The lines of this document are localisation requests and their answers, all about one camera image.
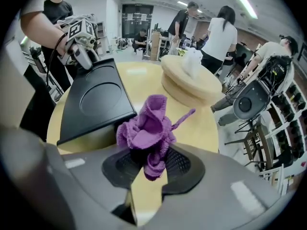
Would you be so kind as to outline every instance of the man in black t-shirt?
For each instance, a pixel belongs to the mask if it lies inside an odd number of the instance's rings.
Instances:
[[[65,18],[73,15],[71,5],[63,0],[46,0],[44,2],[43,13],[55,25],[55,27],[59,29],[60,25],[57,24],[58,20],[64,20]],[[42,51],[45,57],[45,64],[48,66],[53,50],[50,48],[42,47]],[[52,59],[50,72],[61,86],[61,88],[66,91],[71,86],[71,83],[66,74],[65,67],[58,59],[58,55],[59,54],[56,53]],[[74,66],[67,66],[66,69],[74,79],[77,75],[77,69]]]
[[[146,50],[146,29],[141,29],[139,33],[134,36],[132,47],[134,48],[134,53],[138,48],[143,48],[143,53]]]
[[[180,10],[169,26],[168,33],[171,40],[169,47],[169,55],[178,55],[177,47],[179,47],[182,35],[187,27],[189,16],[197,14],[198,5],[189,2],[186,10]]]

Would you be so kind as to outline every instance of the black hair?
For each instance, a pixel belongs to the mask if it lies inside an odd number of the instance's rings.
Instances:
[[[187,6],[188,9],[195,9],[197,10],[199,8],[198,4],[195,3],[195,2],[189,2],[188,6]]]
[[[286,36],[285,39],[289,41],[289,46],[291,50],[291,55],[295,55],[298,52],[298,44],[297,41],[291,37],[291,36]]]
[[[235,24],[236,21],[236,13],[229,6],[223,6],[219,11],[217,18],[224,18],[223,31],[225,30],[225,26],[227,22],[230,22],[232,25]]]

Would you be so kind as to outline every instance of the black pants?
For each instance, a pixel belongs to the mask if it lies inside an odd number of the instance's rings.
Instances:
[[[201,50],[202,60],[201,64],[207,68],[211,73],[215,74],[218,69],[222,66],[223,62],[219,59],[216,59]]]
[[[143,53],[146,51],[146,45],[133,44],[132,47],[134,48],[134,52],[136,52],[138,48],[143,48]]]
[[[45,64],[48,66],[53,49],[42,47],[42,51],[45,57]],[[51,62],[50,72],[65,92],[71,86],[71,83],[69,82],[65,67],[58,59],[58,55],[59,54],[57,52],[54,54]],[[77,75],[77,68],[75,66],[66,66],[66,69],[71,75],[72,79],[74,79]]]
[[[35,93],[24,113],[20,127],[37,134],[43,141],[46,141],[55,103],[51,99],[46,83],[31,66],[28,66],[24,76],[35,89]]]

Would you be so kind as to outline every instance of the black cap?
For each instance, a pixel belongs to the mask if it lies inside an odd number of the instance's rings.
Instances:
[[[298,53],[297,41],[291,36],[286,36],[285,39],[287,39],[290,42],[290,48],[292,51],[292,55],[295,55],[296,53]]]

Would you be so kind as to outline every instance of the woman in white t-shirt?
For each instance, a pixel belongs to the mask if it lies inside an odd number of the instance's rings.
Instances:
[[[208,28],[209,39],[201,49],[201,64],[213,74],[221,67],[227,52],[236,49],[237,30],[233,26],[235,20],[235,11],[228,6],[223,6],[217,18],[211,19]]]

